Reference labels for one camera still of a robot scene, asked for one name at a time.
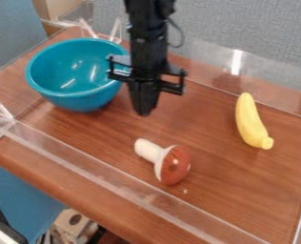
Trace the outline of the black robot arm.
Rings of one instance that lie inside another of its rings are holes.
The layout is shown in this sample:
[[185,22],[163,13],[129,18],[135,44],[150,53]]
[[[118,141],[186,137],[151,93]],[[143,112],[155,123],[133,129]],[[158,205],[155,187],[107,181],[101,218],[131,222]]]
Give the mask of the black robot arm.
[[134,111],[147,116],[162,92],[183,94],[186,71],[167,60],[169,25],[177,0],[123,0],[129,15],[130,55],[107,57],[109,77],[129,86]]

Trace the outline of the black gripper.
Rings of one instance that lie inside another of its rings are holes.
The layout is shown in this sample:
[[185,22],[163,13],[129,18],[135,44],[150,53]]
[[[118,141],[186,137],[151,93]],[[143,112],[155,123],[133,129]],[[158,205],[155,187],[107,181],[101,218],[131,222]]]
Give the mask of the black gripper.
[[139,115],[151,114],[161,92],[183,94],[186,72],[169,62],[167,47],[166,28],[150,31],[149,36],[131,33],[130,54],[107,58],[109,77],[127,84],[133,109]]

